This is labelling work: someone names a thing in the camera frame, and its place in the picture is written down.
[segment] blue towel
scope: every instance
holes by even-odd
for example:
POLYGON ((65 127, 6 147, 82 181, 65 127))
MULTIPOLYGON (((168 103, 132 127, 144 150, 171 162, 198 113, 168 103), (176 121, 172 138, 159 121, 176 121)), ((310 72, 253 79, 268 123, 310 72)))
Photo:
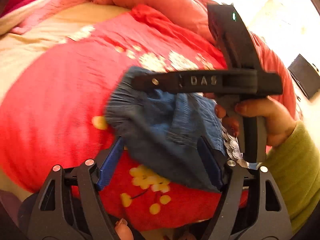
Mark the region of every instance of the blue towel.
POLYGON ((172 182, 218 192, 221 185, 212 184, 208 163, 203 163, 197 149, 200 137, 205 137, 226 156, 215 102, 197 93, 134 90, 132 78, 144 73, 152 72, 131 67, 124 75, 106 106, 108 124, 123 137, 134 160, 172 182))

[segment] screw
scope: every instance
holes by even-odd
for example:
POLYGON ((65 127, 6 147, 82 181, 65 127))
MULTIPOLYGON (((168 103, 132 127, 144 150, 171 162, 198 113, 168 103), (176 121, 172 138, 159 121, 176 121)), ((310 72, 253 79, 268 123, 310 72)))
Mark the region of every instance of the screw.
POLYGON ((227 164, 228 164, 229 166, 231 166, 231 167, 236 166, 236 162, 233 161, 233 160, 228 160, 228 161, 227 161, 227 164))
POLYGON ((156 80, 155 78, 152 79, 152 83, 155 84, 156 86, 159 85, 159 81, 156 80))
POLYGON ((94 160, 92 160, 92 159, 89 159, 89 160, 85 161, 85 165, 87 165, 87 166, 91 166, 93 164, 94 164, 94 160))
POLYGON ((55 165, 52 170, 53 171, 59 171, 61 169, 60 165, 55 165))
POLYGON ((268 168, 267 168, 266 166, 261 166, 261 167, 260 167, 260 170, 261 170, 262 172, 268 172, 268 168))

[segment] blue gripper pad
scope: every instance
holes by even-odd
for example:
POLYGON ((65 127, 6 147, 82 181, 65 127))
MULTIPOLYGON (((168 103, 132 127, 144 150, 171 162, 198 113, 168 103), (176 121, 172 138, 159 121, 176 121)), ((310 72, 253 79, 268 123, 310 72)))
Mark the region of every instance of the blue gripper pad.
POLYGON ((204 137, 199 138, 197 150, 211 184, 220 191, 228 183, 228 177, 224 171, 227 158, 221 151, 213 149, 204 137))
POLYGON ((105 186, 109 185, 123 150, 124 142, 123 139, 119 137, 100 168, 100 176, 96 184, 99 191, 103 190, 105 186))

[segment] person's arm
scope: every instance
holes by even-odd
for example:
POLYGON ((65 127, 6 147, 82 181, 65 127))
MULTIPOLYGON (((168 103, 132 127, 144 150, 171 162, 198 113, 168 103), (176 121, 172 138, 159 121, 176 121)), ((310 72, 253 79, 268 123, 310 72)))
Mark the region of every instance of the person's arm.
POLYGON ((320 154, 301 121, 262 165, 275 179, 296 233, 320 200, 320 154))
MULTIPOLYGON (((267 129, 266 166, 274 177, 287 206, 292 230, 296 233, 307 221, 320 199, 320 154, 304 124, 296 122, 278 101, 268 97, 246 100, 235 111, 246 117, 263 116, 267 129)), ((216 105, 215 113, 233 136, 239 123, 216 105)))

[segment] green sleeve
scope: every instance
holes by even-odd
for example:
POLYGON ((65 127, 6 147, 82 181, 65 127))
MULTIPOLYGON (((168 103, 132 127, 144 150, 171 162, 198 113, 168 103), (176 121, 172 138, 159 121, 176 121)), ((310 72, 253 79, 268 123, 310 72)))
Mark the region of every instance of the green sleeve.
POLYGON ((320 200, 319 150, 302 122, 282 145, 271 149, 262 165, 275 179, 296 233, 320 200))

